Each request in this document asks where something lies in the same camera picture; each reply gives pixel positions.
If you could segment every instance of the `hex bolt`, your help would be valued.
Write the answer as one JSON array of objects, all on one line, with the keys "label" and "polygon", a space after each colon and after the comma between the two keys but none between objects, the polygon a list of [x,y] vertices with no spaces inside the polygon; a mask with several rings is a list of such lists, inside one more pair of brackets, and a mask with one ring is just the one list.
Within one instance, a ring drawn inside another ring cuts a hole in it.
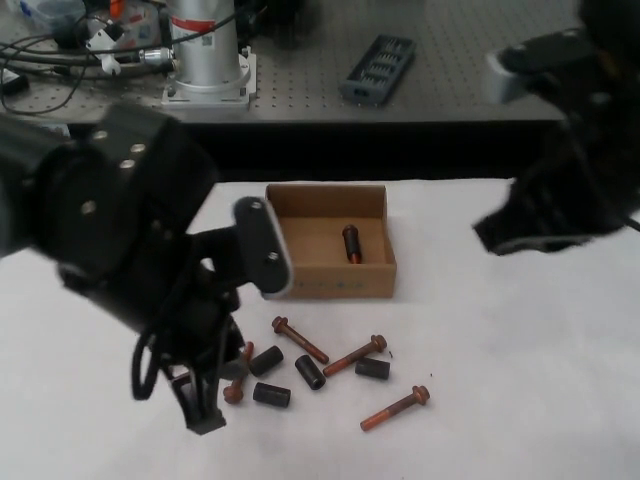
[{"label": "hex bolt", "polygon": [[326,353],[316,347],[309,340],[304,338],[298,332],[296,332],[293,328],[289,326],[289,319],[287,317],[276,317],[273,322],[271,322],[271,326],[273,327],[273,331],[276,333],[282,333],[293,340],[296,344],[300,345],[302,349],[311,355],[313,358],[318,360],[323,365],[329,363],[329,357]]},{"label": "hex bolt", "polygon": [[136,166],[135,160],[131,160],[130,158],[120,162],[120,168],[122,168],[122,169],[133,168],[135,166]]},{"label": "hex bolt", "polygon": [[144,143],[136,143],[135,145],[131,145],[131,153],[142,153],[147,149],[147,146]]},{"label": "hex bolt", "polygon": [[371,342],[367,343],[364,347],[360,347],[355,352],[351,352],[344,358],[341,358],[337,362],[332,363],[322,371],[325,377],[335,375],[341,370],[344,370],[352,363],[357,362],[361,358],[366,357],[373,352],[382,352],[387,348],[387,341],[382,335],[371,335]]},{"label": "hex bolt", "polygon": [[83,215],[91,215],[96,211],[96,202],[93,200],[87,200],[80,206],[80,213]]},{"label": "hex bolt", "polygon": [[[242,352],[242,358],[244,358],[244,360],[249,363],[252,356],[253,342],[247,342],[247,345],[244,347],[244,352]],[[231,385],[225,387],[225,389],[222,391],[225,402],[230,405],[236,405],[237,403],[240,403],[240,401],[244,397],[244,393],[242,393],[242,384],[244,383],[245,378],[247,378],[247,375],[242,375],[240,378],[236,378],[233,382],[231,382]]]},{"label": "hex bolt", "polygon": [[93,135],[92,135],[94,140],[104,140],[108,136],[109,134],[107,133],[106,130],[98,130],[97,132],[93,132]]},{"label": "hex bolt", "polygon": [[398,400],[396,403],[394,403],[393,405],[389,405],[387,408],[385,408],[381,412],[378,412],[375,415],[372,415],[366,420],[360,422],[360,428],[364,432],[368,432],[372,428],[377,427],[382,422],[386,422],[391,417],[396,416],[397,414],[406,410],[412,405],[415,405],[417,403],[419,403],[420,405],[425,405],[427,403],[427,400],[429,400],[429,398],[430,398],[430,395],[429,395],[429,390],[427,390],[427,387],[425,387],[424,385],[420,387],[414,386],[413,393],[411,395],[404,397],[402,400]]}]

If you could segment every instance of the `black mount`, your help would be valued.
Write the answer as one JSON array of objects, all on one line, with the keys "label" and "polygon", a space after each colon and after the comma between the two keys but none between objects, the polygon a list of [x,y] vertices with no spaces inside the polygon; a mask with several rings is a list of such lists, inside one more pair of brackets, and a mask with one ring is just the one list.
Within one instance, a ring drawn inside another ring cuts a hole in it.
[{"label": "black mount", "polygon": [[163,372],[189,429],[223,426],[218,381],[247,369],[231,316],[236,289],[254,283],[275,296],[291,279],[270,205],[241,199],[234,226],[187,234],[217,181],[215,165],[176,120],[134,105],[112,107],[82,144],[7,117],[5,135],[0,227],[9,233],[0,250],[31,246],[58,263],[68,289],[140,334],[135,399],[148,399]]}]

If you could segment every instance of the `white sticker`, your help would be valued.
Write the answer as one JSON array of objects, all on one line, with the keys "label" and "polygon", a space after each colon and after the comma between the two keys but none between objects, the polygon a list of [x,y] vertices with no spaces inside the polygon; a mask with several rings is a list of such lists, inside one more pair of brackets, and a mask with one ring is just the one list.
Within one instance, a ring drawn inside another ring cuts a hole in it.
[{"label": "white sticker", "polygon": [[[173,37],[174,40],[179,40],[181,38],[188,37],[196,33],[198,32],[186,30],[184,28],[178,27],[175,24],[171,24],[171,36]],[[215,33],[214,32],[207,33],[206,35],[202,35],[201,37],[187,40],[184,43],[188,43],[189,45],[197,45],[200,47],[215,49],[216,48]]]}]

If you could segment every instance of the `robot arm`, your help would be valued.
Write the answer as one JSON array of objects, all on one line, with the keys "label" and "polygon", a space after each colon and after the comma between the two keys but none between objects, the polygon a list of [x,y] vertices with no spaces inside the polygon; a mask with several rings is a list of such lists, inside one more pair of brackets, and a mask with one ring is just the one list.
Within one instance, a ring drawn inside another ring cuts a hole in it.
[{"label": "robot arm", "polygon": [[506,204],[475,230],[498,255],[556,252],[624,226],[640,208],[640,3],[584,0],[582,29],[488,57],[487,96],[534,94],[565,121],[545,157],[516,179]]},{"label": "robot arm", "polygon": [[0,117],[0,252],[38,251],[68,289],[140,334],[134,398],[148,399],[162,372],[189,429],[223,426],[218,380],[246,371],[231,317],[236,289],[250,282],[277,295],[291,280],[269,205],[241,199],[235,226],[187,234],[215,166],[175,120],[153,111],[119,105],[90,141],[64,140]]}]

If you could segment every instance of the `cable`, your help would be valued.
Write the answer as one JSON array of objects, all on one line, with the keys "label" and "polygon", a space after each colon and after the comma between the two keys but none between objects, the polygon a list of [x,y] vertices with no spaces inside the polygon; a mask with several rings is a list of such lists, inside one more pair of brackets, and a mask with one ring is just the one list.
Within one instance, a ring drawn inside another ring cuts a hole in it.
[{"label": "cable", "polygon": [[[11,45],[4,47],[4,49],[8,49],[8,48],[14,48]],[[88,67],[99,67],[100,65],[102,65],[98,60],[88,60],[87,62],[82,61],[82,60],[73,60],[70,58],[38,58],[35,55],[21,55],[20,53],[23,52],[22,49],[19,49],[17,52],[14,52],[13,54],[7,54],[7,53],[3,53],[3,51],[0,51],[0,59],[2,60],[9,60],[9,61],[16,61],[16,62],[25,62],[25,63],[35,63],[35,64],[41,64],[41,65],[64,65],[66,67],[84,67],[85,65],[87,65]]]},{"label": "cable", "polygon": [[[140,334],[136,346],[133,349],[133,358],[131,360],[131,392],[135,400],[149,400],[153,389],[158,381],[158,373],[160,372],[160,358],[164,353],[165,338],[164,335],[158,333],[158,326],[156,324],[150,325],[144,332]],[[144,380],[140,379],[140,373],[142,372],[142,355],[144,349],[153,345],[151,350],[151,358],[149,359],[149,366],[147,367],[147,373],[144,375]]]},{"label": "cable", "polygon": [[[31,47],[33,45],[36,45],[38,43],[44,42],[46,40],[49,40],[50,36],[42,36],[41,38],[37,39],[37,40],[33,40],[32,42],[28,43],[27,45],[25,45],[24,47],[18,47],[19,43],[22,43],[24,40],[17,40],[16,42],[14,42],[11,45],[11,48],[15,49],[15,52],[13,53],[13,57],[17,57],[22,48],[28,48]],[[78,90],[78,87],[80,87],[80,83],[82,83],[82,79],[84,77],[84,74],[87,71],[88,68],[88,60],[89,60],[89,55],[91,54],[91,52],[89,50],[87,50],[86,52],[86,57],[85,57],[85,64],[84,67],[82,69],[82,72],[80,73],[80,76],[76,79],[76,82],[74,83],[73,87],[71,88],[71,91],[69,92],[69,95],[67,95],[67,98],[60,103],[59,105],[56,105],[55,107],[51,107],[51,108],[47,108],[45,110],[40,110],[40,111],[23,111],[23,110],[17,110],[15,108],[9,107],[6,103],[6,98],[4,95],[4,71],[5,69],[8,67],[9,63],[14,60],[14,58],[9,57],[7,59],[5,59],[5,61],[2,63],[2,66],[0,66],[0,103],[2,104],[2,107],[9,113],[13,113],[15,115],[28,115],[28,116],[35,116],[35,115],[44,115],[46,113],[51,113],[51,112],[55,112],[57,110],[60,110],[61,108],[64,108],[65,105],[67,105],[70,101],[71,98],[73,97],[73,95],[76,93],[76,91]]]},{"label": "cable", "polygon": [[[87,13],[85,13],[82,17],[80,17],[78,20],[76,20],[76,22],[71,26],[71,33],[73,34],[73,36],[76,38],[76,42],[78,43],[78,47],[80,48],[84,48],[84,45],[82,44],[82,42],[80,41],[80,39],[78,38],[78,26],[80,25],[80,23],[83,20],[86,19],[93,19],[93,20],[97,20],[99,22],[102,22],[105,26],[109,25],[109,22],[101,19],[100,17],[97,17],[94,15],[94,13],[96,12],[96,10],[94,11],[89,11],[88,9],[86,9]],[[34,35],[33,37],[25,37],[20,39],[20,42],[23,41],[28,41],[30,39],[36,39],[39,37],[45,37],[45,35]],[[49,40],[53,40],[54,37],[53,35],[46,35],[46,37],[48,37]],[[0,49],[0,59],[6,59],[7,58],[7,54],[3,54],[2,52],[4,52],[5,50],[7,50],[8,48],[12,48],[12,44],[10,43],[3,43],[0,42],[0,47],[2,47],[2,49]],[[35,52],[36,54],[39,54],[38,50],[32,50],[28,47],[25,47],[24,49],[21,50],[21,53],[28,53],[28,52]],[[55,55],[63,55],[64,50],[51,50],[52,54]],[[70,51],[70,53],[73,53],[74,55],[78,55],[79,52],[76,50],[72,50]],[[69,58],[56,58],[56,59],[49,59],[49,58],[40,58],[40,57],[32,57],[29,55],[20,55],[17,59],[17,61],[21,61],[21,62],[28,62],[28,63],[36,63],[36,64],[43,64],[43,65],[64,65],[64,66],[68,66],[68,67],[84,67],[85,62],[82,62],[80,60],[73,60],[73,59],[69,59]],[[89,66],[95,66],[95,67],[99,67],[101,66],[100,61],[98,60],[90,60],[90,65]]]},{"label": "cable", "polygon": [[[43,34],[41,34],[41,35],[32,35],[30,37],[24,37],[24,38],[21,38],[20,40],[16,40],[16,42],[21,42],[22,43],[22,42],[28,42],[30,40],[40,40],[40,39],[42,39],[42,41],[52,40],[53,36],[51,36],[51,35],[43,35]],[[10,43],[0,43],[0,47],[2,47],[2,48],[0,48],[0,53],[4,52],[8,48],[12,48]]]},{"label": "cable", "polygon": [[[247,8],[248,7],[239,8],[234,13],[229,15],[227,18],[221,20],[220,22],[217,22],[211,28],[203,30],[202,32],[197,32],[197,33],[194,33],[192,35],[187,35],[186,37],[174,39],[174,40],[171,41],[170,46],[179,45],[179,44],[184,43],[184,42],[189,42],[189,41],[194,40],[196,38],[200,38],[200,37],[203,37],[203,36],[208,35],[210,33],[213,33],[216,30],[218,30],[219,28],[222,28],[225,25],[233,22],[236,19],[236,17]],[[12,48],[11,44],[1,43],[1,42],[0,42],[0,47]],[[91,53],[93,53],[94,55],[119,55],[119,54],[123,54],[123,53],[137,53],[137,52],[139,52],[141,50],[154,50],[156,48],[162,48],[162,47],[166,47],[166,45],[157,44],[157,45],[149,45],[149,46],[146,46],[146,47],[130,47],[130,48],[120,48],[120,49],[114,49],[114,50],[94,50]],[[29,49],[25,49],[25,50],[21,50],[21,53],[31,53],[31,54],[34,54],[34,55],[43,55],[43,56],[61,55],[61,54],[64,54],[64,55],[81,55],[80,52],[77,52],[75,50],[73,50],[73,51],[60,51],[60,50],[29,50]],[[18,60],[19,61],[31,62],[31,63],[45,63],[45,62],[39,62],[38,60],[36,60],[36,61],[33,61],[33,60],[22,60],[22,57],[20,59],[18,59]]]},{"label": "cable", "polygon": [[[171,71],[170,67],[162,66],[162,67],[153,67],[153,68],[129,68],[132,71],[127,71],[127,69],[123,69],[120,75],[84,75],[82,77],[83,81],[105,81],[105,82],[117,82],[119,80],[131,80],[135,78],[142,78],[149,75],[158,75],[162,73],[167,73]],[[28,67],[19,67],[12,66],[11,70],[16,73],[23,73],[27,75],[33,75],[40,78],[48,78],[51,80],[77,80],[79,77],[77,75],[73,75],[71,70],[68,67],[59,67],[59,68],[49,68],[49,69],[38,69],[38,68],[28,68]]]}]

